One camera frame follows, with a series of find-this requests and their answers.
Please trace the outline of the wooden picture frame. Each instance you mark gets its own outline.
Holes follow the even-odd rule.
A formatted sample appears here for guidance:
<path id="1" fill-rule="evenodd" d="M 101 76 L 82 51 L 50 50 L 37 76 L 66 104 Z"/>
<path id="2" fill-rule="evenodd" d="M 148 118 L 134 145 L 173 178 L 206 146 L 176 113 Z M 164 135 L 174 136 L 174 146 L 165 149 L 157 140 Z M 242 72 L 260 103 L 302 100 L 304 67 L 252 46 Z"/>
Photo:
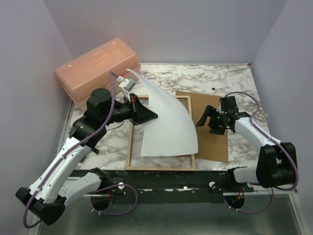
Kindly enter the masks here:
<path id="1" fill-rule="evenodd" d="M 126 158 L 127 170 L 148 171 L 194 171 L 196 169 L 195 155 L 141 157 L 144 125 L 130 124 L 128 149 Z"/>

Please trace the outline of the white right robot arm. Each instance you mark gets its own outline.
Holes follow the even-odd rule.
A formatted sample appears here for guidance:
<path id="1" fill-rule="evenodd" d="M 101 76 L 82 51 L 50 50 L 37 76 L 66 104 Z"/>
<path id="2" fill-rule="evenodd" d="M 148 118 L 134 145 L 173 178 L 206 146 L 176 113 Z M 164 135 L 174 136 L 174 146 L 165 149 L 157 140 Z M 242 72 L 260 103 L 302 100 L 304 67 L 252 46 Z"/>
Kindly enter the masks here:
<path id="1" fill-rule="evenodd" d="M 258 152 L 254 167 L 237 167 L 229 170 L 225 187 L 235 192 L 243 184 L 259 185 L 263 188 L 293 190 L 299 182 L 295 146 L 282 142 L 265 132 L 247 112 L 239 111 L 234 96 L 220 98 L 220 106 L 206 106 L 197 126 L 207 124 L 210 133 L 223 135 L 227 129 L 245 138 Z"/>

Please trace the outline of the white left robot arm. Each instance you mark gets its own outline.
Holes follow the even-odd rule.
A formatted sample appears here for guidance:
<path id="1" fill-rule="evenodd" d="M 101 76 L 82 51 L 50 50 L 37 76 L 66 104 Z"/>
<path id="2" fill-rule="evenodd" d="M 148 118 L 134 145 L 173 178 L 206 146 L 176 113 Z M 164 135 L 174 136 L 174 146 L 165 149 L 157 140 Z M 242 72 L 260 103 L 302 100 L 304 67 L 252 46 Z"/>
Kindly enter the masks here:
<path id="1" fill-rule="evenodd" d="M 87 99 L 87 110 L 73 123 L 69 137 L 62 149 L 45 172 L 29 187 L 19 188 L 16 197 L 24 204 L 23 225 L 30 229 L 36 223 L 27 223 L 27 214 L 32 212 L 46 225 L 55 223 L 66 206 L 87 193 L 104 193 L 114 187 L 124 188 L 126 184 L 113 183 L 114 176 L 91 169 L 85 176 L 72 184 L 65 181 L 75 166 L 106 135 L 106 126 L 114 122 L 129 120 L 140 125 L 154 120 L 158 115 L 141 104 L 137 95 L 130 94 L 124 102 L 115 100 L 114 91 L 104 88 L 94 90 Z"/>

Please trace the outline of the red sunset photo print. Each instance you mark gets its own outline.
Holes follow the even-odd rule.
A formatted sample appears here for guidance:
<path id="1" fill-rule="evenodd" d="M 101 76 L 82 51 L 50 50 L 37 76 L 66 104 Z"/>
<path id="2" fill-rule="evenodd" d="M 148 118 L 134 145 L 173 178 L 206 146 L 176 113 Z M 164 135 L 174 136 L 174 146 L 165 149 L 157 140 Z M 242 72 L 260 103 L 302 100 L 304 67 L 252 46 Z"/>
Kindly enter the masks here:
<path id="1" fill-rule="evenodd" d="M 198 153 L 198 137 L 183 104 L 160 86 L 129 69 L 148 93 L 148 109 L 158 118 L 144 124 L 141 157 L 183 156 Z"/>

